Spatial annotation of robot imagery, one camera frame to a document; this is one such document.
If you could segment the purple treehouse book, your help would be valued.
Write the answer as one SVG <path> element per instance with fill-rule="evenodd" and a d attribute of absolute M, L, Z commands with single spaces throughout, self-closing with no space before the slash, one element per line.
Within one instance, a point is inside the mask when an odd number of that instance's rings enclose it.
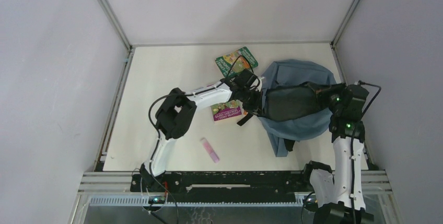
<path fill-rule="evenodd" d="M 214 104 L 211 106 L 211 113 L 214 123 L 237 120 L 246 115 L 242 107 L 242 102 L 239 100 Z"/>

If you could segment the blue student backpack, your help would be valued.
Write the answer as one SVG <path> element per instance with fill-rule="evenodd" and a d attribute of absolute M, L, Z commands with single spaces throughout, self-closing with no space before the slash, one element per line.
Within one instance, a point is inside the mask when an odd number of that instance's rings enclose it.
<path fill-rule="evenodd" d="M 295 142 L 315 138 L 327 130 L 332 113 L 319 108 L 308 83 L 336 84 L 329 69 L 289 59 L 273 62 L 262 76 L 262 113 L 255 116 L 266 130 L 276 157 L 286 157 Z"/>

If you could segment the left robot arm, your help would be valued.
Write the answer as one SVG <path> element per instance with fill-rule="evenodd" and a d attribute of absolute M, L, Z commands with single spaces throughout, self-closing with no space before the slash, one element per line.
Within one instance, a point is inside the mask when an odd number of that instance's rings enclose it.
<path fill-rule="evenodd" d="M 218 103 L 238 100 L 247 113 L 238 125 L 243 125 L 257 115 L 261 107 L 263 77 L 244 69 L 241 73 L 192 91 L 172 89 L 167 95 L 155 100 L 160 106 L 155 114 L 148 109 L 148 119 L 157 132 L 155 148 L 140 167 L 143 184 L 151 191 L 163 185 L 162 175 L 172 154 L 176 141 L 189 130 L 195 113 Z"/>

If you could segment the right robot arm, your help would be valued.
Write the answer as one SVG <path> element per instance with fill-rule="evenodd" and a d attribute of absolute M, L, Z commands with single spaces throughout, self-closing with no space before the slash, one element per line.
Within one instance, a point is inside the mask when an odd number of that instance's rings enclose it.
<path fill-rule="evenodd" d="M 360 84 L 308 86 L 320 108 L 332 112 L 329 132 L 335 155 L 334 172 L 327 170 L 325 164 L 311 162 L 312 170 L 302 176 L 302 185 L 314 191 L 317 199 L 313 223 L 374 223 L 374 215 L 366 210 L 361 169 L 363 107 L 369 92 Z"/>

